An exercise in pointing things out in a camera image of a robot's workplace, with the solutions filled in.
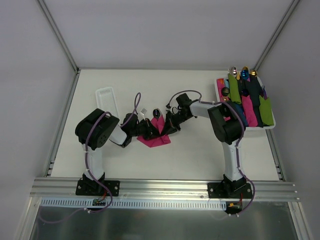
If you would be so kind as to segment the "magenta paper napkin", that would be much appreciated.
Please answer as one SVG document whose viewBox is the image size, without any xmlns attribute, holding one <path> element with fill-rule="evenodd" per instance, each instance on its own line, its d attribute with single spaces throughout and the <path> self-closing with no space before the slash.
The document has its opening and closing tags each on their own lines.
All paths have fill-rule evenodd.
<svg viewBox="0 0 320 240">
<path fill-rule="evenodd" d="M 159 119 L 157 119 L 157 123 L 154 123 L 154 125 L 157 126 L 159 132 L 162 131 L 164 124 L 165 120 L 163 115 Z M 137 140 L 149 148 L 159 147 L 171 143 L 171 140 L 168 135 L 159 136 L 151 140 L 144 140 L 141 136 L 138 136 Z"/>
</svg>

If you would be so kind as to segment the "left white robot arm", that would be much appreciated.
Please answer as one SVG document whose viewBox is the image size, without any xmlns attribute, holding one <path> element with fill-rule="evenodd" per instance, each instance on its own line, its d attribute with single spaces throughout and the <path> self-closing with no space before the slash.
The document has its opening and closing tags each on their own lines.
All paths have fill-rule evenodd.
<svg viewBox="0 0 320 240">
<path fill-rule="evenodd" d="M 142 137 L 144 140 L 153 140 L 160 136 L 159 130 L 145 118 L 138 120 L 136 113 L 128 113 L 122 124 L 120 119 L 109 112 L 96 108 L 76 128 L 75 135 L 84 150 L 85 171 L 83 179 L 88 179 L 87 189 L 93 195 L 104 191 L 105 177 L 103 170 L 101 148 L 110 140 L 114 144 L 125 148 L 133 137 Z"/>
</svg>

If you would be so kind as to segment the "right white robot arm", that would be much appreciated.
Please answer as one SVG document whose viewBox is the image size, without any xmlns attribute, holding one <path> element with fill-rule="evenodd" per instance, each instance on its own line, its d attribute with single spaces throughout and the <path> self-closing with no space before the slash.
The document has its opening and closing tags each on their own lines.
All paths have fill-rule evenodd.
<svg viewBox="0 0 320 240">
<path fill-rule="evenodd" d="M 167 110 L 161 136 L 170 135 L 181 130 L 180 124 L 191 118 L 203 117 L 210 120 L 216 138 L 222 143 L 225 171 L 223 174 L 223 190 L 235 198 L 247 183 L 242 170 L 241 141 L 246 125 L 238 114 L 232 101 L 203 102 L 192 100 L 187 93 L 180 92 L 176 98 L 177 112 Z"/>
</svg>

